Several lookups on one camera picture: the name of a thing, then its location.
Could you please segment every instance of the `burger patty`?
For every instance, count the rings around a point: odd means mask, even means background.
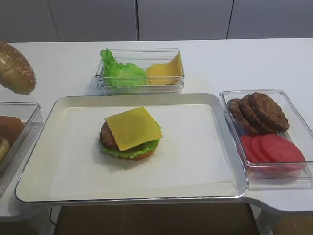
[[[259,135],[260,132],[257,129],[255,129],[242,114],[239,108],[239,102],[240,102],[240,99],[231,99],[227,103],[228,109],[230,113],[232,114],[233,118],[250,135],[253,135],[253,136]]]
[[[261,134],[276,134],[276,131],[267,127],[260,119],[256,116],[253,108],[250,104],[250,96],[246,95],[239,102],[239,108],[242,111],[244,117],[254,126]]]
[[[288,130],[290,125],[283,110],[269,96],[255,92],[249,101],[255,114],[266,126],[283,132]]]
[[[101,145],[112,150],[119,150],[114,136],[106,122],[103,123],[99,138]]]

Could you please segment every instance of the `lettuce leaf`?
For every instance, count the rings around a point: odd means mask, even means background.
[[[118,63],[110,50],[100,52],[102,76],[109,86],[141,86],[147,84],[146,72],[134,63]]]
[[[116,157],[134,158],[134,157],[138,156],[139,154],[143,154],[143,153],[146,153],[150,150],[156,149],[159,141],[160,141],[160,139],[157,139],[154,141],[149,141],[149,142],[143,143],[141,145],[138,145],[137,147],[128,149],[128,150],[123,151],[123,152],[121,152],[119,150],[108,149],[108,148],[102,146],[100,142],[99,142],[99,145],[101,146],[102,151],[104,153],[112,154]]]

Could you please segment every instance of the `plastic container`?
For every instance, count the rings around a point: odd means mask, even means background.
[[[119,63],[134,63],[146,70],[152,64],[168,63],[175,58],[180,57],[179,49],[130,49],[130,50],[114,50],[110,49],[113,56]],[[171,78],[173,82],[169,85],[141,85],[141,86],[110,86],[107,84],[107,78],[102,76],[104,69],[102,61],[100,61],[97,74],[95,76],[95,85],[97,95],[119,95],[119,94],[180,94],[184,87],[184,71],[180,58],[180,74],[181,76],[166,76]],[[164,79],[164,77],[149,77],[153,80]],[[138,77],[110,77],[115,80],[133,81]]]
[[[293,142],[303,153],[305,162],[271,162],[252,163],[244,152],[240,136],[245,131],[236,123],[227,108],[227,102],[234,98],[243,98],[247,94],[259,92],[270,96],[283,110],[290,128],[278,135]],[[296,178],[311,179],[313,170],[313,133],[306,122],[300,116],[294,105],[282,90],[245,90],[245,91],[224,91],[220,93],[222,106],[225,112],[226,121],[233,135],[239,155],[241,156],[250,179],[270,178]]]
[[[24,123],[22,132],[0,162],[1,197],[44,123],[37,103],[0,102],[0,116],[17,117]]]

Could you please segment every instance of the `white table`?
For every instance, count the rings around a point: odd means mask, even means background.
[[[13,43],[30,61],[37,87],[20,96],[0,87],[0,101],[38,102],[46,120],[54,102],[69,95],[89,95],[104,48],[180,48],[186,75],[184,93],[224,90],[284,90],[313,128],[313,39],[249,39],[168,42]],[[0,199],[0,221],[27,219],[43,209],[17,202],[14,186],[21,165]],[[250,182],[238,202],[272,213],[313,212],[313,189],[269,189]]]

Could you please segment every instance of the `stack of tomato slices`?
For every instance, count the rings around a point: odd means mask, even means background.
[[[254,137],[241,136],[241,143],[247,159],[252,163],[305,162],[305,158],[297,146],[275,134]],[[301,170],[303,168],[304,165],[289,164],[279,169]]]

